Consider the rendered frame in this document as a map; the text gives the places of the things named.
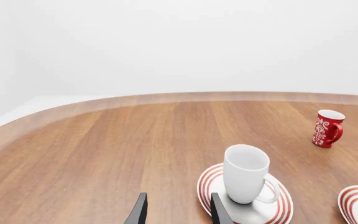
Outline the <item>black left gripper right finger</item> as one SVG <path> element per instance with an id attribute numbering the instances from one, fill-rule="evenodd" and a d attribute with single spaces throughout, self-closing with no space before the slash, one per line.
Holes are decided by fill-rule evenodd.
<path id="1" fill-rule="evenodd" d="M 211 194 L 210 206 L 213 224 L 234 224 L 216 192 Z"/>

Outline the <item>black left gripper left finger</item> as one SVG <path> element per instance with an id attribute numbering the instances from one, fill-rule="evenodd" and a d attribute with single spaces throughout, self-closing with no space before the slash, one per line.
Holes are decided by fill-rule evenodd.
<path id="1" fill-rule="evenodd" d="M 147 194 L 142 192 L 132 209 L 131 213 L 125 220 L 124 224 L 145 224 L 147 218 Z"/>

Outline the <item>plain white mug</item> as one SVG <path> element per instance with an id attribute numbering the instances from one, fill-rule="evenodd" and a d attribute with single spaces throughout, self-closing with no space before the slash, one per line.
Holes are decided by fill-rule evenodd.
<path id="1" fill-rule="evenodd" d="M 257 147 L 238 144 L 224 153 L 223 181 L 228 196 L 239 204 L 274 203 L 280 196 L 278 181 L 269 174 L 270 158 Z M 266 182 L 273 186 L 273 196 L 260 195 Z"/>

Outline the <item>red mug with white pattern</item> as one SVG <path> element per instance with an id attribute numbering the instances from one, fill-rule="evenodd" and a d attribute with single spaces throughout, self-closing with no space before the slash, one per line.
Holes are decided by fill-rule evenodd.
<path id="1" fill-rule="evenodd" d="M 312 142 L 318 147 L 330 148 L 343 134 L 345 115 L 333 110 L 319 110 Z"/>

